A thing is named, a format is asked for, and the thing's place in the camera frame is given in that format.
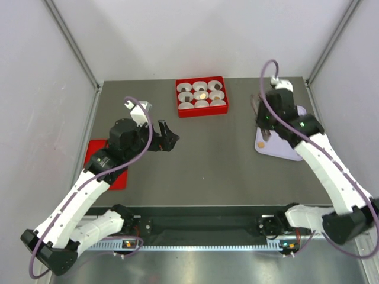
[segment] metal edge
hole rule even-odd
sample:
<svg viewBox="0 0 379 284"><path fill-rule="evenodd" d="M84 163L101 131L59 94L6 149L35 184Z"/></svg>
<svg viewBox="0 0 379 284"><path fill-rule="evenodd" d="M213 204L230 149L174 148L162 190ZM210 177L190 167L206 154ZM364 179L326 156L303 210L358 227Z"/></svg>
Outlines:
<svg viewBox="0 0 379 284"><path fill-rule="evenodd" d="M320 113L320 108L318 107L317 105L317 102L315 100L315 95L314 95L314 92L313 92L313 89L312 87L307 83L306 80L304 80L304 84L306 86L306 89L307 89L307 92L308 92L308 98L310 100L310 104L312 105L312 109L313 109L313 112L314 112L314 116L317 118L317 120L322 124L324 125L324 121L323 121L323 118L321 116L321 113Z"/></svg>
<svg viewBox="0 0 379 284"><path fill-rule="evenodd" d="M74 185L74 183L76 182L76 180L79 176L81 169L83 168L83 162L84 162L85 153L87 150L87 144L88 144L89 137L91 135L92 126L93 126L94 121L95 121L95 114L96 114L96 110L97 110L97 107L99 104L99 98L100 98L100 94L102 91L102 86L100 86L95 91L96 91L96 93L95 93L94 99L92 101L91 109L88 112L88 117L86 120L85 128L83 130L83 136L82 136L81 143L80 143L81 146L79 148L79 154L78 154L78 157L76 159L75 169L72 173L71 185ZM90 221L92 219L93 219L93 217L89 217L89 216L84 217L84 221ZM44 265L42 265L42 263L40 263L40 266L41 266L40 272L42 273L43 269L44 269ZM37 279L36 284L50 284L52 277L53 277L52 272L48 272L48 274L45 275L44 277Z"/></svg>
<svg viewBox="0 0 379 284"><path fill-rule="evenodd" d="M307 79L307 83L311 85L317 75L319 74L322 66L324 65L326 59L329 57L330 52L335 47L337 41L339 40L340 36L342 35L343 31L345 30L346 26L350 22L352 16L354 15L355 11L359 7L362 0L351 0L347 9L343 13L343 16L341 20L338 22L337 27L335 28L334 32L332 33L331 37L329 38L325 48L321 52L321 55L319 59L317 60L316 64L314 65L309 78Z"/></svg>
<svg viewBox="0 0 379 284"><path fill-rule="evenodd" d="M72 173L73 175L72 175L71 185L75 184L83 168L84 158L87 151L87 145L88 145L89 137L91 136L92 127L94 125L101 91L102 91L102 86L100 86L99 89L96 91L94 100L92 101L91 109L89 110L89 113L88 113L85 128L83 130L83 136L80 142L79 154L76 159L74 171Z"/></svg>
<svg viewBox="0 0 379 284"><path fill-rule="evenodd" d="M374 249L370 235L356 238L355 244L360 256L368 254ZM367 277L367 282L369 284L379 283L379 256L376 254L370 259L363 259L361 263Z"/></svg>
<svg viewBox="0 0 379 284"><path fill-rule="evenodd" d="M76 41L74 40L73 36L71 35L70 30L68 29L65 21L63 20L57 6L55 5L53 0L42 0L46 6L46 8L49 10L50 14L52 15L55 23L59 27L60 31L62 32L64 38L66 39L69 47L71 48L74 56L78 60L80 66L83 68L88 80L91 82L91 84L95 88L99 88L100 84L96 80L96 77L94 76L91 68L89 68L82 52L80 51Z"/></svg>

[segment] metal table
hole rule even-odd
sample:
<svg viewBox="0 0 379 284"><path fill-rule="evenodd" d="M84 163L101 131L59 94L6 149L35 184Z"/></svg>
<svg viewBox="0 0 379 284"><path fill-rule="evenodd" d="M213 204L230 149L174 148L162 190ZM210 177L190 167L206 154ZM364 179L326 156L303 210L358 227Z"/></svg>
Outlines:
<svg viewBox="0 0 379 284"><path fill-rule="evenodd" d="M346 249L356 253L356 246ZM95 253L85 253L71 273ZM295 259L278 253L258 252L141 252L121 260L99 256L71 277L53 277L51 284L365 284L367 278L359 260L330 249L322 240L313 240Z"/></svg>
<svg viewBox="0 0 379 284"><path fill-rule="evenodd" d="M302 78L291 78L291 82L296 104L312 112ZM230 101L228 114L182 119L176 112L174 80L105 82L92 139L107 138L114 122L128 117L123 105L127 95L151 102L152 118L166 119L181 139L172 152L148 153L132 165L127 189L106 192L95 206L121 203L150 211L205 212L217 208L193 206L227 205L222 211L230 211L236 210L231 205L330 204L305 162L263 156L255 151L256 128L249 95L258 92L258 80L226 79L225 84ZM253 216L255 211L270 207L273 206L237 209L252 210ZM360 238L364 245L351 241L345 249L356 254L371 250L372 246L367 248L370 237ZM74 272L71 277L53 276L50 283L371 284L378 280L377 260L362 262L346 257L324 240L313 240L295 259L251 251L142 251L123 261L119 257L99 256L75 273L77 267L95 255L85 253L70 271Z"/></svg>
<svg viewBox="0 0 379 284"><path fill-rule="evenodd" d="M290 79L295 103L313 112L303 79ZM170 153L147 153L129 168L127 189L106 192L95 206L330 204L305 162L255 151L249 96L259 91L258 79L225 79L225 85L228 114L179 118L175 80L105 82L91 139L107 138L118 119L129 117L127 95L149 101L152 119L165 119L181 139Z"/></svg>

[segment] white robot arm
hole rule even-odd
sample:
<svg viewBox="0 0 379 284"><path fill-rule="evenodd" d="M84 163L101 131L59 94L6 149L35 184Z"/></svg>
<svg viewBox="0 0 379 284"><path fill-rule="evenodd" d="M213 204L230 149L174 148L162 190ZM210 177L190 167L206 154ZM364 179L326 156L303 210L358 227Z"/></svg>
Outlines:
<svg viewBox="0 0 379 284"><path fill-rule="evenodd" d="M171 151L179 140L163 120L158 122L161 134L156 133L152 125L151 129L146 126L149 119L145 113L151 108L148 102L127 101L125 105L131 110L132 119L123 118L115 123L107 145L91 156L63 201L35 230L25 230L21 236L32 256L55 275L66 273L88 247L103 238L115 233L129 234L135 220L122 205L114 205L103 216L77 226L97 198L127 170L127 165L136 156L145 150Z"/></svg>
<svg viewBox="0 0 379 284"><path fill-rule="evenodd" d="M271 86L273 90L266 94L267 103L280 119L308 137L309 141L303 140L279 123L261 101L262 98L254 102L255 106L259 105L257 125L262 133L266 134L268 130L274 130L281 138L289 142L290 146L314 171L333 204L331 208L291 204L276 214L277 225L282 233L291 231L292 228L308 228L326 233L337 244L344 244L373 225L366 201L351 185L348 178L361 189L362 194L371 202L376 212L379 200L373 199L370 193L352 177L348 168L333 150L317 119L311 114L298 116L293 101L292 84L288 80L271 78ZM316 143L328 157L311 143Z"/></svg>

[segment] red tray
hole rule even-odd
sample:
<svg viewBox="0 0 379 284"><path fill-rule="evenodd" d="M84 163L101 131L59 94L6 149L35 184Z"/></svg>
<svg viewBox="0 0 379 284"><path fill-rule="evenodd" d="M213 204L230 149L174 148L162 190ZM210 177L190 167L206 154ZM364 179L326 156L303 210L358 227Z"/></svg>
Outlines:
<svg viewBox="0 0 379 284"><path fill-rule="evenodd" d="M90 140L88 143L87 154L85 155L84 164L87 164L89 158L98 150L103 148L106 144L106 139ZM109 191L120 191L126 187L126 179L128 176L128 171L123 172L118 179L111 185L108 189Z"/></svg>
<svg viewBox="0 0 379 284"><path fill-rule="evenodd" d="M176 89L179 84L181 83L190 83L191 85L198 81L204 81L205 83L209 83L212 80L217 80L221 84L223 84L223 87L220 89L224 92L225 98L224 101L226 102L226 105L220 105L220 106L209 106L206 108L191 108L191 109L179 109L179 105L181 104L181 101L178 99L178 95L181 92L178 92ZM224 78L222 76L213 76L213 77L203 77L203 78L191 78L191 79L180 79L176 80L175 82L175 90L176 90L176 108L178 109L178 115L181 118L185 117L202 117L204 115L215 115L215 114L226 114L229 109L229 101L227 99L226 94L226 88L224 83ZM193 105L195 104L196 100L193 99L190 103Z"/></svg>

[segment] metal frame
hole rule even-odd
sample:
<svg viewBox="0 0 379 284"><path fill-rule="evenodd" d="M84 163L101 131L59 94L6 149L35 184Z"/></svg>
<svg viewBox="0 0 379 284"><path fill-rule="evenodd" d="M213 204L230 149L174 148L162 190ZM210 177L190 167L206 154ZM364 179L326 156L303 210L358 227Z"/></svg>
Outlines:
<svg viewBox="0 0 379 284"><path fill-rule="evenodd" d="M79 155L77 158L76 166L73 171L73 177L72 177L72 183L75 182L80 169L83 165L83 160L86 153L86 145L88 144L89 136L91 133L91 129L94 123L95 119L95 113L97 110L97 106L99 103L99 96L101 94L101 85L97 81L96 77L94 76L91 68L88 66L82 52L80 51L76 41L74 40L73 36L71 35L71 32L69 31L65 21L63 20L57 6L55 5L53 0L42 0L44 4L46 5L48 11L52 15L54 21L56 22L58 28L62 32L62 35L66 39L69 47L71 48L73 55L78 60L79 64L82 66L83 71L85 72L88 80L90 83L94 86L96 89L96 93L94 96L94 100L92 102L91 110L88 114L87 122L86 122L86 128L83 132L82 140L81 140L81 148L79 149ZM358 9L360 3L362 0L351 0L349 3L349 6L347 7L346 11L344 12L341 20L339 21L337 27L335 28L332 36L328 40L325 48L323 49L319 59L317 60L314 68L311 71L311 74L308 79L305 80L305 85L307 87L309 98L312 103L312 107L314 110L314 113L316 117L322 122L322 117L320 116L319 108L317 106L314 93L312 91L312 83L314 82L315 78L319 74L321 68L325 64L327 58L330 56L333 48L335 47L336 43L338 42L339 38L341 37L342 33L344 32L345 28L347 27L348 23L350 22L351 18L353 17L355 11ZM367 253L367 251L371 251L373 248L372 239L368 236L362 236L358 239L356 239L356 245L359 250L359 253ZM364 267L364 270L367 274L368 283L378 283L379 282L379 257L375 256L374 258L370 260L364 260L362 261L362 265ZM38 270L43 270L43 266L38 267ZM45 277L42 279L39 279L36 283L43 283L47 284L50 283L52 274L48 273Z"/></svg>
<svg viewBox="0 0 379 284"><path fill-rule="evenodd" d="M341 37L343 31L345 30L346 26L350 22L352 16L354 15L355 11L358 9L359 5L361 4L362 0L351 0L349 6L347 7L345 13L343 13L342 18L338 22L337 27L335 28L332 36L328 40L324 50L322 51L319 59L317 60L316 64L314 65L311 74L309 78L306 80L308 85L311 85L317 75L319 74L322 66L325 64L326 59L329 57L330 53L334 49L334 46L336 45L337 41Z"/></svg>
<svg viewBox="0 0 379 284"><path fill-rule="evenodd" d="M57 9L57 6L53 2L53 0L42 0L49 10L50 14L52 15L55 23L57 24L58 28L62 32L63 37L67 41L69 47L71 48L74 56L78 60L79 64L82 66L83 71L85 72L88 80L91 82L91 84L94 86L94 88L98 89L100 87L100 84L96 80L91 68L89 68L81 50L79 49L77 43L75 42L74 38L71 35L70 30L67 28L67 25L65 21L63 20L60 12Z"/></svg>

